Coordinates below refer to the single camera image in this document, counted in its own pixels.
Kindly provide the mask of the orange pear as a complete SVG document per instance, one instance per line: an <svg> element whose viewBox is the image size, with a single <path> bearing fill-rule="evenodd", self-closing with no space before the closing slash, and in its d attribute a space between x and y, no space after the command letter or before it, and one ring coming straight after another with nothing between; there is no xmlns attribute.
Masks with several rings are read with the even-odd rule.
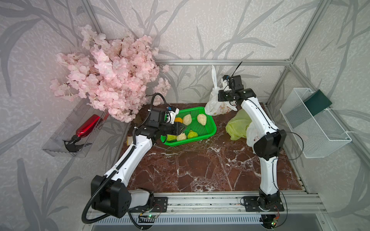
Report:
<svg viewBox="0 0 370 231"><path fill-rule="evenodd" d="M176 117L175 120L174 120L174 122L183 123L183 120L180 117Z"/></svg>

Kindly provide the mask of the green plastic basket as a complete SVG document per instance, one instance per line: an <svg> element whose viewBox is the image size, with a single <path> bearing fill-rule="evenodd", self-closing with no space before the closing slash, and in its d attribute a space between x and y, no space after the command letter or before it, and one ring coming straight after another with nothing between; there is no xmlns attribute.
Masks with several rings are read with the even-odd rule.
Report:
<svg viewBox="0 0 370 231"><path fill-rule="evenodd" d="M201 125L197 120L197 117L200 114L205 115L207 117L205 125ZM206 140L212 137L213 135L215 135L217 131L217 126L212 116L207 115L205 113L205 107L199 106L199 107L180 110L179 114L176 117L183 119L184 116L186 115L191 115L192 123L190 123L190 125L187 126L187 129L184 131L184 134L187 136L192 131L192 132L197 133L198 136L190 138L190 139L187 138L182 141L177 141L176 139L169 140L169 139L166 139L164 136L161 136L161 141L165 141L164 143L165 145L170 146L170 147L175 147L175 146L184 145L187 143Z"/></svg>

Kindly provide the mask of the white printed plastic bag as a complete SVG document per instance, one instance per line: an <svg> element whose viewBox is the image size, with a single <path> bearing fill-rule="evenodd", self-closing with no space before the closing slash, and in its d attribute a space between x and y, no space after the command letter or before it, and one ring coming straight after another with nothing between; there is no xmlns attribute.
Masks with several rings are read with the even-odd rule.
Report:
<svg viewBox="0 0 370 231"><path fill-rule="evenodd" d="M213 88L209 97L209 101L205 106L205 113L210 116L224 115L231 111L237 111L235 106L229 102L218 101L218 92L222 90L218 87L215 67L212 65L212 82Z"/></svg>

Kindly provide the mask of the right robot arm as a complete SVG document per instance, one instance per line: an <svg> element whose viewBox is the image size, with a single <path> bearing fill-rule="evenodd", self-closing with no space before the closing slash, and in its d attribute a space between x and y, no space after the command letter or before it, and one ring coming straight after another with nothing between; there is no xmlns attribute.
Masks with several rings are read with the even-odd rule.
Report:
<svg viewBox="0 0 370 231"><path fill-rule="evenodd" d="M252 149L259 157L261 166L258 206L263 211L270 211L281 202L277 186L277 162L287 133L272 123L252 89L220 90L218 101L237 103L249 115L257 129L259 139Z"/></svg>

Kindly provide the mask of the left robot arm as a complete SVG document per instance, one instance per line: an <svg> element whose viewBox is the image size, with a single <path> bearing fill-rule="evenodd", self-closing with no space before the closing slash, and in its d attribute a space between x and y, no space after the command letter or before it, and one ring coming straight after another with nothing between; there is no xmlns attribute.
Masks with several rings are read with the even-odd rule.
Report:
<svg viewBox="0 0 370 231"><path fill-rule="evenodd" d="M127 189L130 178L144 155L157 140L168 135L178 136L187 128L176 122L176 107L154 108L150 103L144 122L133 130L133 141L117 163L103 176L91 182L91 198L82 212L82 222L92 224L109 216L122 218L125 214L151 210L155 207L154 194L148 190Z"/></svg>

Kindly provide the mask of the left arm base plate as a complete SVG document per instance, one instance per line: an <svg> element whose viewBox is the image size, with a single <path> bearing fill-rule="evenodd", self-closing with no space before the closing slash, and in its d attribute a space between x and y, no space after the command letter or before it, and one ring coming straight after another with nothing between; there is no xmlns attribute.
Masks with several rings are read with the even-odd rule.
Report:
<svg viewBox="0 0 370 231"><path fill-rule="evenodd" d="M142 212L167 212L168 207L168 197L158 197L155 196L149 199L149 202L144 206L139 206L132 209L132 212L142 213Z"/></svg>

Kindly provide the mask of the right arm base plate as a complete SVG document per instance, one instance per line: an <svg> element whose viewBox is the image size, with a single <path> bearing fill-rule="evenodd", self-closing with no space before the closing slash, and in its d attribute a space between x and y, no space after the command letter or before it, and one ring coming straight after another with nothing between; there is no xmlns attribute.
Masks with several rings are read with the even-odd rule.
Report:
<svg viewBox="0 0 370 231"><path fill-rule="evenodd" d="M244 196L241 201L246 212L283 212L285 211L281 199L268 201L260 196Z"/></svg>

